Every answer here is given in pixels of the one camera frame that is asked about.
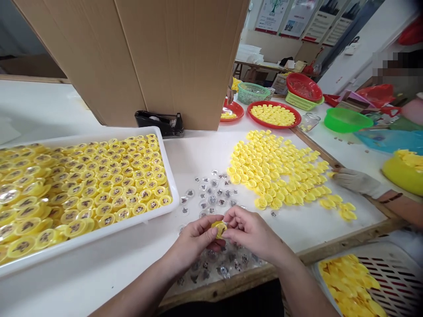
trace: forearm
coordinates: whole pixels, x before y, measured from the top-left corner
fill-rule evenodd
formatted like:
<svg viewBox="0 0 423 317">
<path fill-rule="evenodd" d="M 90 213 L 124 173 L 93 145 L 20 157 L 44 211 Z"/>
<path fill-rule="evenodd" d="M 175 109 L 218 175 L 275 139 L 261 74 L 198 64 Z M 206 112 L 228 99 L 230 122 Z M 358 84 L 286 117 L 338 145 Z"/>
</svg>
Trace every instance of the forearm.
<svg viewBox="0 0 423 317">
<path fill-rule="evenodd" d="M 294 317 L 339 317 L 301 260 L 285 245 L 276 271 Z"/>
<path fill-rule="evenodd" d="M 90 317 L 151 316 L 177 278 L 167 261 L 164 255 Z"/>
<path fill-rule="evenodd" d="M 380 196 L 378 201 L 382 202 L 388 200 L 396 194 L 396 191 L 390 190 Z M 423 205 L 421 203 L 402 195 L 400 198 L 384 205 L 412 225 L 415 225 L 419 229 L 423 229 Z"/>
</svg>

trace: poster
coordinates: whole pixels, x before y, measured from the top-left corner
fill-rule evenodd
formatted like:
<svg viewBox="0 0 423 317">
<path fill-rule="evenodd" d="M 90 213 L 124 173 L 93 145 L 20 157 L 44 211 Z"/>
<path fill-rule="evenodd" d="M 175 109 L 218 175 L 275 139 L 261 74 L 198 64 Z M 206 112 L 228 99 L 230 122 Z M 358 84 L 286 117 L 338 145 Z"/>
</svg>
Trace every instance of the poster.
<svg viewBox="0 0 423 317">
<path fill-rule="evenodd" d="M 289 0 L 264 0 L 257 18 L 256 31 L 277 34 L 288 3 Z"/>
<path fill-rule="evenodd" d="M 317 0 L 294 0 L 279 35 L 300 38 L 316 8 Z"/>
<path fill-rule="evenodd" d="M 303 40 L 319 43 L 334 22 L 339 10 L 347 0 L 324 0 L 305 31 Z"/>
<path fill-rule="evenodd" d="M 352 0 L 345 8 L 341 18 L 335 23 L 329 34 L 323 41 L 323 44 L 334 46 L 340 37 L 347 30 L 351 22 L 356 18 L 358 12 L 366 3 L 366 0 Z"/>
</svg>

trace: bracelet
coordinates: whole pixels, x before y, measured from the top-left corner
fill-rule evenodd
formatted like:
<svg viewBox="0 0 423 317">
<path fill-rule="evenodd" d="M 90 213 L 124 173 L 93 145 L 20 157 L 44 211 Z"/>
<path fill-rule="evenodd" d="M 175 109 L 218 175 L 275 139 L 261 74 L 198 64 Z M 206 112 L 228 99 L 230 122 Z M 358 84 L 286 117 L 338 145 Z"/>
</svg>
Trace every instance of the bracelet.
<svg viewBox="0 0 423 317">
<path fill-rule="evenodd" d="M 385 204 L 385 203 L 390 203 L 391 201 L 394 201 L 395 199 L 400 198 L 402 195 L 403 195 L 403 193 L 398 193 L 398 194 L 396 194 L 394 197 L 389 198 L 388 200 L 384 200 L 384 201 L 382 201 L 382 202 L 380 202 L 380 203 L 383 203 L 383 204 Z"/>
</svg>

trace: white glove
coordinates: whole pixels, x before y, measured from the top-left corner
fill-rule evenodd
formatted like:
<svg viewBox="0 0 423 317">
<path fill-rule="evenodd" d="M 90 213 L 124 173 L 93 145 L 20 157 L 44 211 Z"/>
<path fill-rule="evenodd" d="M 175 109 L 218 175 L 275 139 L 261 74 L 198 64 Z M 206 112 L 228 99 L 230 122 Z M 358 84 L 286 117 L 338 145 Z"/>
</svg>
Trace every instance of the white glove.
<svg viewBox="0 0 423 317">
<path fill-rule="evenodd" d="M 353 192 L 369 195 L 374 199 L 391 190 L 369 175 L 356 170 L 340 169 L 337 174 L 334 174 L 334 180 L 342 187 Z"/>
</svg>

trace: cardboard divider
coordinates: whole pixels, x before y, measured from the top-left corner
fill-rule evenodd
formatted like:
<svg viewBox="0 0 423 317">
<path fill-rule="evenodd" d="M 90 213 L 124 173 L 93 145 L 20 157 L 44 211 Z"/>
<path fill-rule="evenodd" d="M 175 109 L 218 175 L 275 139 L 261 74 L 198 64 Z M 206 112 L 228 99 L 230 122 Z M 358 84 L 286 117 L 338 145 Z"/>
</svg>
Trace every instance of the cardboard divider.
<svg viewBox="0 0 423 317">
<path fill-rule="evenodd" d="M 217 130 L 249 0 L 13 0 L 103 125 Z"/>
</svg>

